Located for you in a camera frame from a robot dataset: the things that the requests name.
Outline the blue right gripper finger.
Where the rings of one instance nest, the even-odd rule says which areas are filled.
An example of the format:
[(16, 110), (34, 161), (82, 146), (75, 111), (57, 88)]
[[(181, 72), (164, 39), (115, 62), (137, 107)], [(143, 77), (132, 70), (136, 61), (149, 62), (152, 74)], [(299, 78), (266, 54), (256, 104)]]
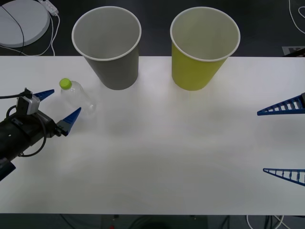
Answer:
[(304, 169), (279, 169), (264, 168), (263, 171), (274, 177), (289, 181), (294, 184), (305, 186), (305, 170)]
[(292, 115), (305, 113), (305, 93), (291, 99), (274, 104), (257, 112), (258, 116), (263, 115)]

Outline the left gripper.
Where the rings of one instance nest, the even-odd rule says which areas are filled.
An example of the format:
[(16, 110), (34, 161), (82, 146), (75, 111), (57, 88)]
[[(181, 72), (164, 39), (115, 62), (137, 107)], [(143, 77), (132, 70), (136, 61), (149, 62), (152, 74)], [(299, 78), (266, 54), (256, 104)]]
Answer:
[[(34, 103), (40, 103), (54, 93), (54, 89), (35, 93), (32, 96)], [(81, 112), (81, 107), (73, 113), (60, 120), (57, 124), (45, 113), (38, 111), (37, 113), (26, 115), (26, 140), (28, 146), (33, 146), (42, 140), (45, 145), (47, 138), (64, 135), (67, 136), (71, 131), (75, 121)]]

